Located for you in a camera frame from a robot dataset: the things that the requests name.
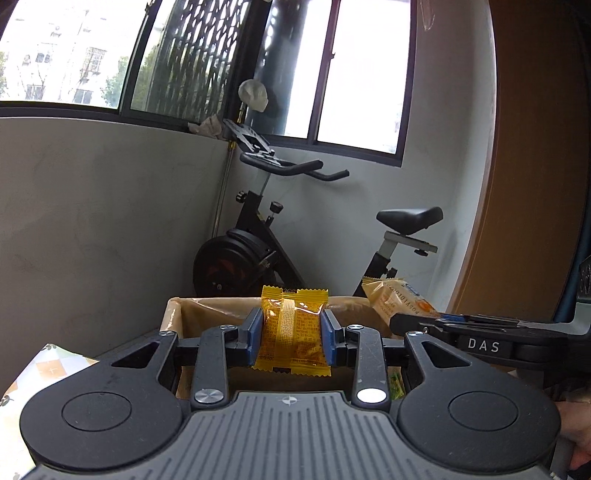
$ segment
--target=adjustment knob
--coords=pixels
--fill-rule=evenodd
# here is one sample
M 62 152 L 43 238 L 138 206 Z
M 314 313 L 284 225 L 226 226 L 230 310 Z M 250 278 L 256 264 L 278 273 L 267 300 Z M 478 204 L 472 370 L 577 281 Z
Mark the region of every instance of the adjustment knob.
M 269 207 L 269 210 L 272 211 L 273 213 L 279 214 L 283 210 L 283 205 L 280 204 L 279 202 L 271 202 L 271 206 Z

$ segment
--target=snack wrapper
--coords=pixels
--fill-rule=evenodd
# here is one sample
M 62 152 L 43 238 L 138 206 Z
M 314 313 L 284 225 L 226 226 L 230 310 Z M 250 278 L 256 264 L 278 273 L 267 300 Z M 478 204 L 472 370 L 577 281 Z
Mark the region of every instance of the snack wrapper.
M 264 287 L 265 314 L 261 347 L 255 369 L 289 369 L 292 374 L 330 376 L 320 336 L 320 312 L 329 299 L 327 290 L 284 292 Z
M 396 313 L 439 316 L 437 310 L 401 278 L 363 279 L 362 287 L 370 305 L 388 325 Z

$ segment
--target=blue gripper pad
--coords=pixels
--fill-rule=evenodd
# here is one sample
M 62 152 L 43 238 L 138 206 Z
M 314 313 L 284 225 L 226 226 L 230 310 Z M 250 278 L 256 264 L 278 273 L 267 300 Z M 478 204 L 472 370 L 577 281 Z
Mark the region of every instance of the blue gripper pad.
M 330 310 L 320 313 L 320 337 L 322 339 L 322 350 L 327 365 L 336 363 L 336 345 L 342 343 L 343 329 Z

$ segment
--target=black circular cover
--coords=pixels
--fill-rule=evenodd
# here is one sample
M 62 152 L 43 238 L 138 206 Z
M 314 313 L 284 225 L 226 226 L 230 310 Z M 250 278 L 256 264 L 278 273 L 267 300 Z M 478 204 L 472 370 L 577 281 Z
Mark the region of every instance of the black circular cover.
M 551 453 L 560 417 L 554 404 L 520 380 L 474 359 L 430 367 L 398 410 L 397 424 L 425 457 L 465 472 L 511 472 Z
M 175 396 L 136 368 L 102 362 L 41 390 L 21 413 L 34 460 L 67 471 L 115 469 L 152 455 L 178 432 Z

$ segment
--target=white wall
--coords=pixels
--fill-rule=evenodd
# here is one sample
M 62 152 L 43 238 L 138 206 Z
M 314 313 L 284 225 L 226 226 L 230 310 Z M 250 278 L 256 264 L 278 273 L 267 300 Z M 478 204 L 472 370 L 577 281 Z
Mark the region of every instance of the white wall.
M 393 265 L 436 307 L 447 307 L 472 229 L 494 123 L 494 49 L 486 0 L 431 4 L 431 29 L 425 31 L 419 20 L 402 168 L 277 149 L 287 160 L 321 157 L 327 172 L 351 172 L 348 179 L 332 184 L 303 176 L 273 177 L 267 187 L 264 213 L 271 200 L 284 204 L 273 230 L 312 288 L 329 288 L 334 295 L 352 293 L 384 234 L 385 227 L 375 220 L 377 211 L 439 205 L 444 221 L 417 236 L 438 245 L 440 253 L 423 258 L 409 247 L 398 247 Z M 255 172 L 234 162 L 223 227 L 235 221 L 240 206 L 234 195 L 248 189 Z
M 0 119 L 0 391 L 47 342 L 97 355 L 191 296 L 226 143 L 71 119 Z
M 460 166 L 449 229 L 441 242 L 441 255 L 433 275 L 429 299 L 445 306 L 456 285 L 478 206 L 486 160 L 492 155 L 496 112 L 496 61 L 491 11 L 488 2 L 471 4 L 474 25 L 472 105 L 466 137 L 466 154 Z

